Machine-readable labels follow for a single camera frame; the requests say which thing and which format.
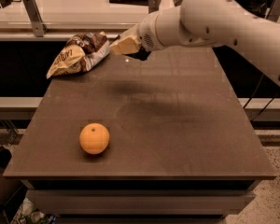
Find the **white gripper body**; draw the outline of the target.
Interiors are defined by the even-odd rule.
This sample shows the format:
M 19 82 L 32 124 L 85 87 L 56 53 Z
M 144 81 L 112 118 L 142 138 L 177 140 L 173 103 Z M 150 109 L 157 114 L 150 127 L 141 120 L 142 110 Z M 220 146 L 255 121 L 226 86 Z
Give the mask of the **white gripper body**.
M 158 16 L 158 12 L 152 12 L 138 24 L 138 36 L 142 47 L 147 51 L 162 49 L 162 44 L 157 38 L 156 32 L 156 21 Z

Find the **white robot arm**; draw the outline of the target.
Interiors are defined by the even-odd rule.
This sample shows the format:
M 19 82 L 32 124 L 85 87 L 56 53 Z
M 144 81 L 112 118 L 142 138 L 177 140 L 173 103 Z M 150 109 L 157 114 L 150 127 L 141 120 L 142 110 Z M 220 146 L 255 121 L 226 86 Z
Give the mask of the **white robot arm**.
M 148 14 L 110 45 L 116 55 L 172 46 L 225 45 L 280 87 L 280 23 L 257 17 L 235 0 L 183 0 Z

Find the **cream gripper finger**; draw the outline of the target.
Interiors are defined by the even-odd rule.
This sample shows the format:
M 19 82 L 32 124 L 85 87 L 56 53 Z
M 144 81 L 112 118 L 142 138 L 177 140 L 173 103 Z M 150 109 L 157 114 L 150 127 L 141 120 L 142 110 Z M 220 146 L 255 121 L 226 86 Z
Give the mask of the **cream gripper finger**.
M 134 54 L 141 48 L 141 41 L 135 35 L 129 35 L 114 41 L 110 50 L 116 55 Z
M 139 25 L 136 24 L 135 26 L 127 29 L 126 31 L 124 31 L 118 36 L 118 40 L 123 40 L 127 38 L 131 38 L 132 40 L 138 40 L 139 39 L 138 27 Z

